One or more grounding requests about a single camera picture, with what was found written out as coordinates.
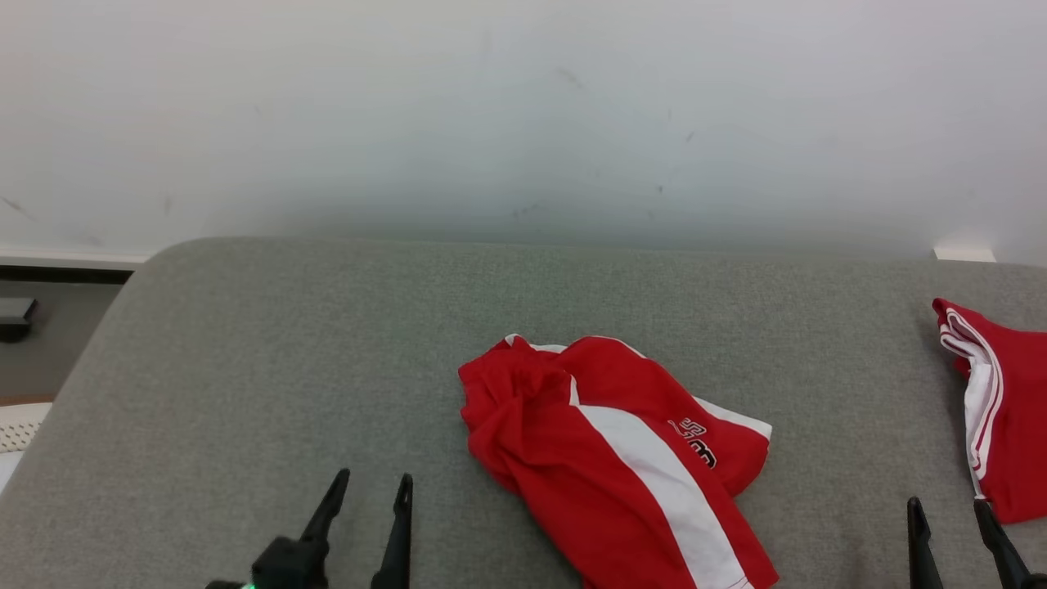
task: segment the gray sofa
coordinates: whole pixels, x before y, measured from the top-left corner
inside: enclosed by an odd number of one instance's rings
[[[400,474],[414,587],[579,579],[466,451],[456,369],[612,336],[772,424],[737,500],[782,588],[907,587],[918,495],[948,588],[999,587],[934,297],[1047,331],[1047,270],[562,247],[213,239],[136,272],[0,497],[0,584],[202,588],[297,534],[336,470],[332,586],[366,587]],[[1047,569],[1047,520],[1007,528]]]

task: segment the white baseboard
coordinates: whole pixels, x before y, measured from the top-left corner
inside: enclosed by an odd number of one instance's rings
[[[42,266],[47,268],[133,271],[141,267],[150,256],[122,253],[84,253],[81,251],[0,248],[0,266]]]

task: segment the black object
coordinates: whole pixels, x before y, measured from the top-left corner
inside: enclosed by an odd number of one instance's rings
[[[309,520],[298,540],[277,537],[251,565],[254,589],[328,589],[324,561],[331,546],[328,530],[331,521],[341,511],[349,486],[349,469],[338,471],[331,488]],[[382,559],[382,568],[371,581],[373,589],[407,589],[410,581],[410,523],[414,482],[404,474],[400,491],[393,503],[396,519],[389,533],[389,543]],[[213,581],[206,589],[241,589],[243,583]]]
[[[982,544],[993,552],[996,570],[1003,589],[1047,589],[1047,575],[1029,574],[1015,545],[984,499],[975,500],[975,517]],[[938,567],[931,553],[931,526],[923,515],[919,499],[909,499],[909,583],[912,589],[942,589]]]
[[[400,479],[400,491],[393,502],[393,529],[385,546],[382,568],[371,580],[371,589],[407,589],[410,585],[410,518],[415,481],[410,475]]]
[[[931,553],[931,526],[923,505],[909,498],[909,586],[913,589],[942,589],[938,566]]]
[[[0,299],[0,342],[16,344],[29,335],[36,299]]]
[[[125,284],[131,270],[0,265],[0,279],[12,281],[66,281],[69,284]]]

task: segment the gray fabric surface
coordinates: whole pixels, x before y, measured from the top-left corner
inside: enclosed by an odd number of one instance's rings
[[[114,302],[0,496],[0,583],[243,579],[353,470],[328,560],[366,587],[415,476],[415,587],[577,588],[466,451],[458,367],[509,333],[619,338],[692,393],[775,427],[738,499],[779,587],[907,587],[919,495],[946,588],[998,587],[961,448],[940,296],[1047,331],[1047,271],[686,252],[220,239]],[[1047,569],[1047,521],[1007,529]],[[16,539],[8,544],[8,539]]]

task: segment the red fabric with white trim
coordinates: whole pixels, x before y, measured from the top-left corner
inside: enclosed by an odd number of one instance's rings
[[[1047,334],[999,326],[935,299],[941,344],[960,358],[966,454],[1001,523],[1047,516]]]
[[[587,587],[762,589],[778,581],[721,478],[744,489],[766,438],[713,416],[653,362],[617,340],[564,348],[513,336],[459,375],[470,452],[525,500]],[[714,470],[690,446],[695,437],[677,433],[698,428],[701,438],[715,432]]]

